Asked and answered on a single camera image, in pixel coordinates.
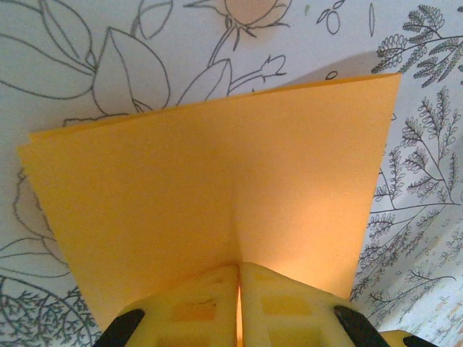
branch drawing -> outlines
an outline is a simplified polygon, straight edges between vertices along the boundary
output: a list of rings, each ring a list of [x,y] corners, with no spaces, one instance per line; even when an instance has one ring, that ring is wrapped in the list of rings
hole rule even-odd
[[[408,18],[402,29],[411,34],[407,37],[395,34],[385,38],[377,50],[381,60],[371,72],[376,74],[397,67],[408,56],[398,72],[403,74],[416,65],[420,70],[413,77],[427,78],[422,87],[443,81],[463,57],[463,35],[442,34],[445,19],[436,7],[419,5],[409,13]],[[463,65],[458,68],[463,72]]]
[[[460,254],[463,248],[463,231],[460,231],[460,228],[456,228],[451,233],[451,240],[446,242],[446,246],[447,250],[442,251],[439,257],[441,260],[439,263],[440,267],[443,267],[449,261],[455,260]]]
[[[12,291],[8,286],[21,288]],[[0,275],[1,345],[91,347],[101,332],[76,287],[65,297],[37,285]]]
[[[450,112],[447,87],[438,92],[436,107],[424,98],[417,110],[418,118],[412,116],[405,121],[401,147],[388,153],[390,171],[380,170],[375,201],[388,199],[392,208],[373,209],[370,213],[367,226],[370,241],[360,255],[352,300],[358,300],[365,290],[379,283],[386,269],[393,267],[401,256],[410,256],[444,208],[462,205],[452,196],[458,177],[458,157],[451,145],[456,140],[460,115],[457,110]],[[408,149],[412,152],[404,157],[402,151]],[[406,185],[405,179],[414,181]],[[420,198],[419,205],[397,205],[396,198],[404,187]],[[429,248],[427,245],[420,254]]]
[[[399,291],[393,294],[385,290],[371,293],[369,297],[373,310],[368,318],[374,318],[375,326],[378,327],[395,309],[402,309],[400,323],[416,303],[431,293],[441,281],[456,280],[453,276],[432,277],[434,268],[434,264],[428,265],[428,261],[425,261],[408,270],[405,283]]]

folded paper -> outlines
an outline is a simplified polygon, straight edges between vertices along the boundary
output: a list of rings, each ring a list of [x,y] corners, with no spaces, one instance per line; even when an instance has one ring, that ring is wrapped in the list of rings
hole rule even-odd
[[[25,170],[98,324],[220,265],[347,297],[399,75],[33,134]]]

floral pattern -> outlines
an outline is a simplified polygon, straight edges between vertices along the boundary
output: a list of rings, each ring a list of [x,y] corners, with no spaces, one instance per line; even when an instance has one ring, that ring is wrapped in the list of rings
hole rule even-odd
[[[262,90],[308,73],[345,77],[343,59],[373,46],[375,59],[360,73],[404,76],[351,299],[381,330],[463,346],[463,7],[182,1],[126,1],[93,14],[75,1],[0,0],[0,99],[8,105],[0,177],[10,206],[0,210],[0,346],[91,346],[101,334],[11,159],[29,131]]]

leaf drawing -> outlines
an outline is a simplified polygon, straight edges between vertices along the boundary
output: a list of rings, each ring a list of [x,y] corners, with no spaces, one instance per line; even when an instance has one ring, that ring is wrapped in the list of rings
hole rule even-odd
[[[201,72],[191,82],[177,105],[224,98],[229,94],[231,82],[232,66],[230,60],[220,60]]]
[[[321,23],[325,18],[326,16],[328,16],[328,13],[330,12],[330,9],[324,9],[321,13],[320,13],[320,16],[318,16],[318,19],[317,19],[317,23],[316,24],[319,24]]]
[[[384,319],[397,309],[402,313],[399,323],[409,314],[416,303],[426,295],[432,293],[443,280],[456,280],[453,276],[433,277],[434,265],[425,261],[407,271],[404,285],[393,293],[386,290],[376,291],[369,295],[372,312],[368,319],[373,320],[378,327]]]
[[[458,163],[456,153],[451,154],[450,168],[449,168],[449,179],[447,179],[447,189],[451,191],[455,187],[456,180],[458,179]]]
[[[59,49],[71,60],[95,68],[90,29],[81,16],[59,0],[39,0],[43,24]]]
[[[442,251],[439,259],[439,266],[443,267],[447,262],[455,260],[463,249],[463,231],[460,228],[455,229],[451,233],[451,239],[446,242],[447,249]]]
[[[402,179],[405,177],[405,173],[402,173],[403,164],[400,162],[401,159],[400,149],[399,147],[395,147],[389,153],[389,168],[391,169],[391,186],[389,187],[389,190],[391,192],[392,201],[402,193],[402,187],[404,186]]]
[[[100,335],[77,287],[59,296],[24,280],[0,276],[2,346],[91,347]]]
[[[46,216],[24,170],[18,173],[17,178],[16,197],[12,204],[16,220],[33,235],[54,239]]]
[[[104,114],[136,113],[167,105],[169,81],[164,65],[144,43],[108,28],[93,98]]]
[[[135,36],[137,29],[139,29],[145,40],[150,40],[156,36],[167,23],[173,5],[172,0],[142,0],[132,24],[131,35]]]
[[[0,82],[32,95],[72,99],[86,94],[93,74],[60,61],[23,40],[0,34]]]
[[[370,27],[370,36],[373,37],[375,34],[375,7],[373,6],[373,2],[370,3],[368,12],[368,24]]]
[[[339,18],[338,9],[344,4],[345,0],[336,1],[331,8],[324,9],[320,16],[318,16],[316,24],[322,23],[322,21],[326,22],[326,29],[327,31],[335,35],[338,33],[339,29],[341,29],[341,20]]]
[[[372,69],[372,73],[399,66],[405,55],[409,54],[406,62],[399,68],[400,73],[405,73],[416,65],[419,71],[413,77],[426,78],[422,87],[443,81],[463,57],[463,35],[440,34],[439,30],[444,26],[445,19],[441,10],[436,7],[421,4],[409,13],[408,18],[402,29],[409,36],[396,34],[384,39],[377,50],[381,60]]]
[[[34,277],[66,275],[69,273],[66,261],[24,171],[21,170],[17,177],[13,213],[30,236],[12,241],[0,249],[0,268]]]
[[[393,38],[391,42],[400,41]],[[462,204],[455,202],[452,196],[458,180],[459,156],[451,146],[456,141],[460,115],[457,110],[451,112],[447,87],[443,86],[437,92],[435,105],[429,98],[423,98],[417,112],[418,117],[410,116],[405,120],[400,147],[395,147],[388,154],[390,171],[380,170],[375,199],[389,198],[391,208],[372,210],[370,213],[370,239],[360,255],[356,283],[351,292],[352,300],[358,300],[368,292],[366,295],[374,295],[376,299],[370,298],[379,305],[381,297],[373,294],[373,287],[382,280],[386,271],[401,257],[414,254],[424,238],[428,240],[426,232],[436,223],[444,208],[461,209]],[[401,206],[395,201],[402,193],[405,181],[408,181],[407,191],[420,198],[419,204]],[[422,249],[415,258],[428,252],[436,243],[437,238],[432,238],[429,247]],[[452,254],[458,254],[458,243],[453,247]],[[450,254],[448,251],[442,254],[442,261],[446,261]],[[403,297],[402,292],[405,290],[396,293],[396,298],[403,298],[404,301],[394,299],[395,304],[386,299],[384,303],[390,302],[387,309],[377,306],[376,310],[373,307],[373,315],[378,322],[399,310],[404,302],[413,302]]]

